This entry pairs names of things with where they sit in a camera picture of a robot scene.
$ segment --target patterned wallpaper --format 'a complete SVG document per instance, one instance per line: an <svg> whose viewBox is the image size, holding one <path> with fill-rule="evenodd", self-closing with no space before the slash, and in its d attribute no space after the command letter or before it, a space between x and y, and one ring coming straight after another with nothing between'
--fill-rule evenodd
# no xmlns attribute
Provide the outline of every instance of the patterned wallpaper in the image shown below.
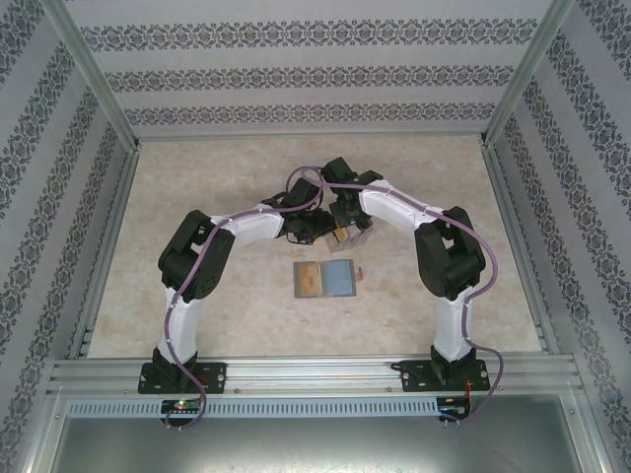
<svg viewBox="0 0 631 473"><path fill-rule="evenodd" d="M483 131L549 3L66 5L142 138Z"/></svg>
<svg viewBox="0 0 631 473"><path fill-rule="evenodd" d="M631 471L630 25L623 1L577 1L496 143L614 471Z"/></svg>
<svg viewBox="0 0 631 473"><path fill-rule="evenodd" d="M127 156L34 0L0 6L0 472L65 358Z"/></svg>

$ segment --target beige floor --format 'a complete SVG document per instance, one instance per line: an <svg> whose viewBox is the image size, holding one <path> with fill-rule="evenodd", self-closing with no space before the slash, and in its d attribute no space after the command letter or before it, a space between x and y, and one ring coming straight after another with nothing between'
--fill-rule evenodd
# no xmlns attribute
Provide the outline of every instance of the beige floor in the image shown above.
<svg viewBox="0 0 631 473"><path fill-rule="evenodd" d="M474 306L473 338L503 351L540 349L476 138L349 137L144 145L89 356L151 356L165 316L158 257L188 211L251 208L295 167L337 156L423 202L465 208L501 265L499 283ZM357 297L294 299L294 261L337 257L362 267ZM339 256L323 241L302 247L284 238L234 252L205 301L197 344L201 356L428 353L434 327L412 241L376 221L364 246Z"/></svg>

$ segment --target purple wire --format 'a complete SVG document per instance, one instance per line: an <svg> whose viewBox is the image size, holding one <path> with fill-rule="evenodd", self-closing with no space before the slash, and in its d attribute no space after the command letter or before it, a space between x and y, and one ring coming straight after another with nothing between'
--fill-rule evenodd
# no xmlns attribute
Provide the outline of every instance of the purple wire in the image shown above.
<svg viewBox="0 0 631 473"><path fill-rule="evenodd" d="M466 330L466 319L467 319L467 316L468 316L468 304L474 298L477 298L478 296L481 296L484 293L486 293L489 289L491 289L491 287L497 281L497 277L498 277L498 273L499 273L499 265L498 265L498 262L497 262L497 256L495 255L495 252L493 251L493 248L491 248L489 243L487 243L486 240L481 235L479 235L473 229L470 229L467 225L464 225L461 222L458 222L458 221L456 221L454 219L451 219L450 217L447 217L447 216L445 216L443 214L440 214L438 212L434 212L433 210L429 209L429 206L423 207L422 205L419 205L414 200L409 199L407 196L401 194L400 192L397 192L394 189L386 189L384 187L378 187L376 185L336 184L336 183L332 183L332 182L326 182L326 181L321 180L321 174L320 174L320 182L317 182L317 181L314 181L314 180L310 179L309 177L305 176L305 172L306 171L303 170L301 176L305 180L309 181L310 183L319 185L320 188L322 188L324 186L324 187L335 187L335 188L344 188L344 189L372 190L372 191L375 191L375 192L381 192L381 193L385 193L385 194L389 193L390 195L393 195L394 197L398 198L402 202L405 202L406 204L410 205L411 207L413 207L413 208L415 208L417 210L420 210L421 212L426 213L430 217L434 217L435 219L439 219L439 220L442 220L443 222L447 222L448 224L453 225L454 227L456 227L456 228L462 230L463 232L471 235L472 237L474 237L480 243L480 245L484 248L486 253L489 255L489 259L491 260L491 266L493 268L492 274L491 274L491 279L488 281L488 283L486 283L480 289L478 289L477 291L474 291L473 293L469 294L466 298L464 298L460 328L461 328L461 331L462 331L462 337L464 338L466 343L471 348L474 348L476 350L479 350L479 351L482 351L482 352L491 353L491 354L495 355L497 357L497 359L498 359L500 367L498 369L497 377L495 378L495 382L493 382L493 384L491 385L491 388L489 389L489 392L487 393L487 395L484 398L484 400L482 401L482 403L478 406L478 408L475 411L473 411L471 414L469 414L469 416L466 417L462 421L463 423L464 422L468 422L491 399L491 397L493 396L493 393L496 391L496 389L500 385L500 381L502 380L502 375L504 374L504 357L502 357L502 354L500 352L498 352L497 350L493 349L493 348L483 347L483 346L478 345L477 343L473 342L469 338L468 332Z"/></svg>
<svg viewBox="0 0 631 473"><path fill-rule="evenodd" d="M307 170L314 170L317 173L318 177L320 178L320 181L322 180L322 176L321 176L321 173L320 173L321 172L321 168L313 167L313 166L297 168L296 170L294 170L294 172L292 172L292 174L290 174L290 179L296 172L307 171ZM190 429L191 427L193 427L195 424L197 424L201 420L202 416L206 412L206 406L207 406L208 398L207 398L207 395L206 395L206 389L204 389L204 385L201 383L201 381L199 381L199 379L197 379L193 375L192 372L190 372L184 366L184 364L181 362L181 360L177 357L177 354L175 353L175 349L174 349L172 341L171 341L171 332L169 331L169 324L171 322L171 317L173 316L174 308L175 308L175 305L177 304L177 301L179 300L181 295L184 293L184 291L186 291L186 288L188 288L188 286L190 285L191 281L194 279L195 275L197 274L197 270L199 269L199 266L201 265L201 262L204 259L204 256L206 255L206 251L208 251L208 247L210 246L210 242L213 240L213 238L215 237L217 232L219 232L219 229L221 229L226 224L230 223L232 220L236 220L236 219L239 219L241 217L245 217L247 215L279 214L279 213L286 213L286 212L296 212L296 211L299 211L299 210L307 209L307 208L311 207L318 200L318 198L322 194L322 185L318 184L318 181L316 182L316 185L318 185L318 187L319 187L319 189L317 191L317 195L312 200L307 202L306 204L299 205L297 207L290 207L290 208L287 208L287 209L250 209L250 210L246 210L246 211L239 212L237 214L231 215L230 217L227 217L226 219L224 219L220 223L218 223L215 226L215 228L213 228L213 230L210 232L210 235L208 236L208 238L206 239L206 241L202 245L202 248L199 251L199 255L197 256L197 259L195 259L195 263L193 264L192 268L190 268L190 271L188 272L188 275L186 276L186 279L184 279L184 282L182 283L180 288L175 292L173 298L171 299L171 303L169 304L169 308L167 309L167 316L165 317L165 339L167 341L167 348L169 349L169 353L171 354L172 358L174 359L175 365L199 389L199 394L200 394L201 401L202 401L202 406L201 406L201 409L199 410L199 412L197 413L197 416L195 418L193 418L193 420L190 421L188 424L185 424L183 426L179 426L177 428L179 431L183 431L185 429ZM172 424L169 424L169 418L171 416L171 413L172 412L167 413L167 416L165 417L165 424L167 425L168 429L173 427Z"/></svg>

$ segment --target purple cable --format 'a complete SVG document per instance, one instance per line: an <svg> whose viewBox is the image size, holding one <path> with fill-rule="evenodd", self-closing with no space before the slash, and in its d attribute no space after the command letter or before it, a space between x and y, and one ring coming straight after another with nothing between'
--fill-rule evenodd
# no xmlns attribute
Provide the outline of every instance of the purple cable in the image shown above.
<svg viewBox="0 0 631 473"><path fill-rule="evenodd" d="M477 298L478 296L481 296L484 293L486 293L489 289L491 289L491 287L497 281L497 276L498 276L498 272L499 272L499 265L498 265L498 262L497 262L497 257L495 255L495 252L493 251L493 249L491 248L489 243L487 243L486 240L481 235L476 233L473 229L470 229L467 225L464 225L461 222L458 222L458 221L456 221L454 219L451 219L451 218L449 218L449 217L447 217L447 216L445 216L443 214L440 214L438 212L434 212L434 211L429 209L429 206L423 207L422 205L419 205L417 202L409 199L407 196L401 194L400 192L397 192L396 190L386 189L386 188L378 187L378 186L375 186L375 185L336 184L336 183L326 182L326 181L321 180L321 174L320 174L320 182L318 182L318 181L315 181L315 180L310 179L309 177L305 176L306 170L309 170L309 169L312 169L312 168L310 168L310 167L303 167L303 168L304 168L304 170L302 171L301 176L305 180L309 181L310 183L318 185L320 187L320 189L324 186L324 187L335 187L335 188L343 188L343 189L372 190L372 191L381 192L381 193L384 193L384 194L388 194L389 193L390 195L393 195L394 197L398 198L402 202L405 202L406 204L410 205L411 207L413 207L413 208L415 208L417 210L420 210L421 212L426 213L430 217L434 217L435 219L439 219L439 220L442 220L443 222L447 222L448 224L453 225L454 227L456 227L456 228L462 230L463 232L471 235L472 237L474 237L480 243L480 245L484 248L486 253L489 255L489 259L491 260L491 266L493 268L492 274L491 274L491 279L489 280L488 283L486 283L480 289L478 289L477 291L469 294L466 298L464 298L463 308L462 308L462 319L461 319L461 326L460 327L461 327L461 330L462 330L462 337L464 338L466 343L471 348L474 348L476 350L480 350L482 352L487 352L487 353L491 353L491 354L495 355L497 357L497 359L498 359L500 367L498 369L497 377L495 378L495 382L493 382L493 384L491 385L491 388L489 389L489 392L487 393L487 395L484 398L484 400L482 401L482 403L478 406L478 408L475 411L473 411L471 414L469 414L469 416L466 417L462 421L463 423L464 422L468 422L474 415L476 415L486 405L486 403L489 401L489 399L491 399L491 397L493 396L493 393L495 392L495 390L497 389L497 387L500 384L500 381L502 380L502 375L504 374L504 357L502 357L502 354L500 352L498 352L497 350L493 349L493 348L483 347L483 346L478 345L477 343L473 342L469 338L468 332L466 330L466 319L467 319L467 316L468 316L468 304L474 298Z"/></svg>
<svg viewBox="0 0 631 473"><path fill-rule="evenodd" d="M306 172L307 170L314 170L317 173L317 175L318 175L318 177L320 178L320 181L321 181L321 179L322 179L322 176L321 176L321 173L320 173L321 168L312 167L312 166L297 168L296 170L294 170L294 172L292 172L292 174L290 174L289 178L291 179L291 177L296 172L299 172L299 171ZM299 211L299 210L307 209L307 208L311 207L318 200L318 198L322 195L322 185L318 184L318 181L316 182L316 185L319 187L317 195L312 200L307 202L306 204L299 205L297 207L290 207L288 209L250 209L250 210L246 210L246 211L239 212L237 214L231 215L230 217L227 217L226 219L222 220L210 232L210 235L208 236L208 238L204 242L201 250L199 251L199 255L197 256L197 259L195 259L195 263L193 264L192 268L190 268L190 271L188 272L188 275L186 276L186 279L184 279L184 282L182 283L180 288L177 290L177 292L175 292L173 298L171 299L171 303L169 304L169 308L167 309L167 316L165 317L165 339L167 341L167 348L169 349L169 353L171 354L172 358L174 359L175 365L186 375L186 377L188 377L188 379L190 379L195 384L195 386L197 386L197 388L199 388L199 395L200 395L200 398L201 398L201 401L202 401L202 406L201 406L201 409L199 410L199 412L197 413L197 416L195 418L193 418L193 420L191 420L188 424L185 424L183 426L179 426L177 428L179 431L183 431L185 429L189 429L189 428L193 427L195 424L197 424L201 420L202 416L206 412L207 395L206 395L206 389L204 389L204 385L201 383L201 381L199 381L199 379L197 379L193 375L193 373L190 372L184 366L184 364L181 362L181 360L177 357L177 354L175 353L175 350L174 350L174 347L173 347L173 344L172 344L171 333L169 331L169 324L171 322L171 317L173 315L174 308L175 308L175 305L177 304L177 301L179 300L181 295L184 293L184 291L186 291L186 288L188 288L188 286L190 285L191 281L196 276L197 270L199 269L199 266L201 265L201 262L204 259L204 256L206 255L206 251L208 251L208 247L210 246L210 242L213 240L213 238L215 237L217 232L219 232L219 229L221 229L224 225L230 223L231 221L239 219L241 217L245 217L247 215L278 214L278 213L286 213L286 212L296 212L296 211ZM172 425L169 424L169 418L170 418L172 412L173 411L168 412L167 416L165 417L165 424L167 425L167 429L170 429L172 427Z"/></svg>

